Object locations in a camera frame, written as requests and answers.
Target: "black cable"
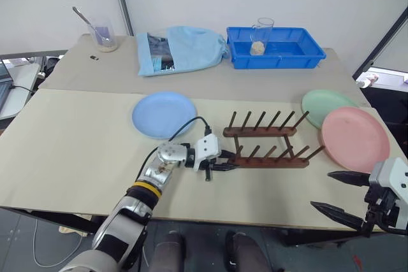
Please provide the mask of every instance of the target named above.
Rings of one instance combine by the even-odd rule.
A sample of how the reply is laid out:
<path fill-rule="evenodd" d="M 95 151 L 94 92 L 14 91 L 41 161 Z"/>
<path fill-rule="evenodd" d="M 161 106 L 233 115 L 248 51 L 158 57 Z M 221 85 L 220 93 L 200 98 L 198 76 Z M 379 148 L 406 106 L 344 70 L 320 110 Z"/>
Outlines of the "black cable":
<path fill-rule="evenodd" d="M 208 125 L 207 121 L 205 121 L 205 119 L 204 119 L 203 117 L 197 116 L 197 117 L 194 117 L 194 118 L 190 119 L 190 120 L 187 121 L 185 124 L 183 124 L 183 125 L 181 126 L 181 128 L 178 129 L 178 130 L 176 131 L 176 133 L 174 133 L 174 135 L 173 135 L 172 137 L 170 137 L 170 139 L 169 139 L 168 141 L 172 141 L 177 135 L 179 135 L 179 133 L 180 133 L 185 127 L 187 127 L 191 122 L 193 122 L 193 121 L 195 121 L 195 120 L 197 120 L 197 119 L 201 119 L 201 120 L 204 122 L 204 124 L 205 124 L 205 133 L 204 133 L 204 134 L 205 134 L 205 135 L 210 134 L 210 133 L 211 133 L 211 128 L 210 128 L 210 126 Z M 152 154 L 153 154 L 156 150 L 157 150 L 157 147 L 155 147 L 155 148 L 148 154 L 148 156 L 146 156 L 145 161 L 143 162 L 142 166 L 140 167 L 138 176 L 136 177 L 136 180 L 135 180 L 135 181 L 138 180 L 140 174 L 142 173 L 143 169 L 145 168 L 145 165 L 146 165 L 147 160 L 150 158 L 150 156 L 152 156 Z"/>
<path fill-rule="evenodd" d="M 143 169 L 145 168 L 145 165 L 146 165 L 147 160 L 150 158 L 150 156 L 152 156 L 152 154 L 153 154 L 156 150 L 157 150 L 157 147 L 155 147 L 155 148 L 146 156 L 145 161 L 143 162 L 142 166 L 140 167 L 138 176 L 136 177 L 136 180 L 135 180 L 135 181 L 138 180 L 138 178 L 139 178 L 139 176 L 141 175 Z"/>
<path fill-rule="evenodd" d="M 390 234 L 408 236 L 408 230 L 405 231 L 403 229 L 392 229 L 392 228 L 386 226 L 383 223 L 383 215 L 384 215 L 384 213 L 381 212 L 381 211 L 377 212 L 376 215 L 375 215 L 375 222 L 376 222 L 376 224 L 378 225 L 378 227 L 380 229 L 382 229 L 383 231 L 388 232 Z"/>
<path fill-rule="evenodd" d="M 33 90 L 31 90 L 31 89 L 28 89 L 27 87 L 24 87 L 24 86 L 12 85 L 10 88 L 11 88 L 11 89 L 15 89 L 16 87 L 20 87 L 21 89 L 26 89 L 26 90 L 28 90 L 29 92 L 32 92 L 33 94 L 35 93 L 35 91 L 33 91 Z"/>
<path fill-rule="evenodd" d="M 187 121 L 185 124 L 183 124 L 183 125 L 181 126 L 181 128 L 178 129 L 177 132 L 174 133 L 174 135 L 173 135 L 172 137 L 170 137 L 170 139 L 169 139 L 168 141 L 172 141 L 172 140 L 174 139 L 174 137 L 176 137 L 177 135 L 179 135 L 179 133 L 180 133 L 185 127 L 187 127 L 191 122 L 193 122 L 194 120 L 197 120 L 197 119 L 201 119 L 201 120 L 204 122 L 204 124 L 205 124 L 205 129 L 206 129 L 206 130 L 210 128 L 210 126 L 208 125 L 207 121 L 205 121 L 205 119 L 204 119 L 203 117 L 197 116 L 197 117 L 194 117 L 194 118 L 190 119 L 190 120 Z"/>
<path fill-rule="evenodd" d="M 139 262 L 138 262 L 138 272 L 140 272 L 142 268 L 142 252 L 139 254 Z"/>

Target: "plate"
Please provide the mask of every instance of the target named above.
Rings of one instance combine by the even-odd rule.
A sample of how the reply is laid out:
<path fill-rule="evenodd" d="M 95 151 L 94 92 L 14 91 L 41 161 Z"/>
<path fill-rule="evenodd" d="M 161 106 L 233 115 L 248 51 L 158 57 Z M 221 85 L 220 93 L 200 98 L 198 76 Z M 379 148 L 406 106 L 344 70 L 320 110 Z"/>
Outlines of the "plate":
<path fill-rule="evenodd" d="M 196 116 L 194 104 L 176 92 L 156 92 L 144 97 L 133 108 L 132 121 L 142 134 L 157 139 L 168 139 L 188 120 Z M 186 132 L 185 127 L 179 135 Z"/>
<path fill-rule="evenodd" d="M 318 129 L 321 129 L 323 120 L 331 111 L 343 106 L 358 107 L 356 103 L 339 92 L 326 89 L 312 90 L 302 99 L 302 111 L 304 113 L 309 111 L 306 118 Z"/>
<path fill-rule="evenodd" d="M 339 108 L 326 116 L 321 136 L 328 155 L 348 170 L 371 173 L 390 156 L 382 125 L 359 108 Z"/>

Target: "cable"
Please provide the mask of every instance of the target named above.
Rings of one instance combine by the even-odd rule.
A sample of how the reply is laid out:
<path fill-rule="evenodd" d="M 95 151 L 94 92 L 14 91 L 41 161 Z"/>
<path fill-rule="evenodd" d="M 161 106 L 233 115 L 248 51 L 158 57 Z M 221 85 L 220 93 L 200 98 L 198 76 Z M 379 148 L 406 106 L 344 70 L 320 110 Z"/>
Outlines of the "cable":
<path fill-rule="evenodd" d="M 29 92 L 32 92 L 33 94 L 35 94 L 35 91 L 33 91 L 33 90 L 31 90 L 31 89 L 28 89 L 27 87 L 24 87 L 24 86 L 12 85 L 10 88 L 11 88 L 11 89 L 15 89 L 16 87 L 20 87 L 21 89 L 26 89 L 26 90 L 28 90 Z"/>
<path fill-rule="evenodd" d="M 33 257 L 34 257 L 34 262 L 37 264 L 37 266 L 41 267 L 41 268 L 52 268 L 52 267 L 56 267 L 60 264 L 62 264 L 64 261 L 66 261 L 67 259 L 69 259 L 80 247 L 81 242 L 82 242 L 82 236 L 80 237 L 79 241 L 78 241 L 78 245 L 74 248 L 74 250 L 69 253 L 69 255 L 67 257 L 65 257 L 62 261 L 58 262 L 57 264 L 49 264 L 49 265 L 45 265 L 45 264 L 40 264 L 37 261 L 36 258 L 36 234 L 37 234 L 37 228 L 38 228 L 38 219 L 36 220 L 36 227 L 34 230 L 34 235 L 33 235 Z"/>
<path fill-rule="evenodd" d="M 209 129 L 210 126 L 208 125 L 207 121 L 205 121 L 205 119 L 204 119 L 203 117 L 197 116 L 197 117 L 194 117 L 194 118 L 190 119 L 190 120 L 187 121 L 185 124 L 183 124 L 183 125 L 181 126 L 181 128 L 178 129 L 177 132 L 174 133 L 174 135 L 173 135 L 172 137 L 170 137 L 170 139 L 169 139 L 168 141 L 172 141 L 172 140 L 174 139 L 174 137 L 176 137 L 177 135 L 179 135 L 179 133 L 180 133 L 185 127 L 187 127 L 191 122 L 193 122 L 194 120 L 197 120 L 197 119 L 201 119 L 201 120 L 204 122 L 204 124 L 205 124 L 205 129 L 206 129 L 206 133 L 207 133 L 207 129 Z"/>
<path fill-rule="evenodd" d="M 207 121 L 205 121 L 205 119 L 204 119 L 203 117 L 197 116 L 197 117 L 194 117 L 194 118 L 190 119 L 190 120 L 187 121 L 185 124 L 183 124 L 183 125 L 181 126 L 181 128 L 178 129 L 178 130 L 176 131 L 176 133 L 174 133 L 173 136 L 169 138 L 168 141 L 172 141 L 177 135 L 179 135 L 179 133 L 180 133 L 185 127 L 187 127 L 191 122 L 193 122 L 193 121 L 195 121 L 195 120 L 197 120 L 197 119 L 201 119 L 201 120 L 204 122 L 204 124 L 205 124 L 205 133 L 204 133 L 204 134 L 205 134 L 205 135 L 210 134 L 210 133 L 211 133 L 211 128 L 210 128 L 210 126 L 208 125 Z M 138 175 L 137 175 L 135 181 L 138 180 L 138 178 L 139 178 L 139 176 L 141 175 L 143 169 L 145 168 L 146 162 L 148 161 L 148 159 L 150 158 L 150 156 L 152 156 L 152 154 L 153 154 L 156 150 L 157 150 L 157 147 L 155 147 L 155 148 L 146 156 L 146 158 L 145 158 L 145 160 L 144 160 L 142 166 L 140 167 L 139 173 L 138 173 Z"/>
<path fill-rule="evenodd" d="M 139 254 L 138 272 L 140 272 L 141 268 L 142 268 L 142 255 Z"/>
<path fill-rule="evenodd" d="M 403 230 L 403 229 L 392 229 L 390 227 L 387 227 L 384 223 L 383 223 L 383 215 L 384 213 L 379 211 L 376 213 L 375 215 L 375 222 L 378 225 L 378 227 L 380 229 L 382 229 L 384 232 L 388 232 L 390 234 L 396 234 L 396 235 L 404 235 L 404 236 L 408 236 L 408 230 Z"/>
<path fill-rule="evenodd" d="M 142 247 L 142 253 L 143 253 L 143 258 L 145 259 L 146 266 L 149 267 L 149 263 L 147 262 L 147 258 L 146 258 L 145 246 Z"/>

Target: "spoon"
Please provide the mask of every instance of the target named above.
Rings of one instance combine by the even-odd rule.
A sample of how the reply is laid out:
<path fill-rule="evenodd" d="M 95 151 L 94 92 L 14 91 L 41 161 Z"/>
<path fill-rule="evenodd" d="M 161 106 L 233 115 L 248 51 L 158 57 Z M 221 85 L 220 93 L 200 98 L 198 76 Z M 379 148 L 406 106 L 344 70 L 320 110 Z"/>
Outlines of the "spoon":
<path fill-rule="evenodd" d="M 72 7 L 72 10 L 89 26 L 92 28 L 92 30 L 102 39 L 102 44 L 104 42 L 108 43 L 107 45 L 111 45 L 112 42 L 109 38 L 105 38 L 103 37 L 98 30 L 96 30 L 96 28 L 89 22 L 89 20 L 86 19 L 86 17 L 76 8 L 76 6 Z"/>

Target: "glass cup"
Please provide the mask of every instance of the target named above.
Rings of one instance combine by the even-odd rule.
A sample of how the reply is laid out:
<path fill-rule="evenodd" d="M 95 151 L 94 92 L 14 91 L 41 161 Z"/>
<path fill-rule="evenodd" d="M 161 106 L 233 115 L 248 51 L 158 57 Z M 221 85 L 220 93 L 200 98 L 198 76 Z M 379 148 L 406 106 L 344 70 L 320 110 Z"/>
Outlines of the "glass cup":
<path fill-rule="evenodd" d="M 105 17 L 91 19 L 92 26 L 88 25 L 89 34 L 96 48 L 101 52 L 111 52 L 117 49 L 117 40 L 110 21 Z"/>
<path fill-rule="evenodd" d="M 252 25 L 251 31 L 251 55 L 263 55 L 268 43 L 274 21 L 271 18 L 261 17 L 258 22 Z"/>

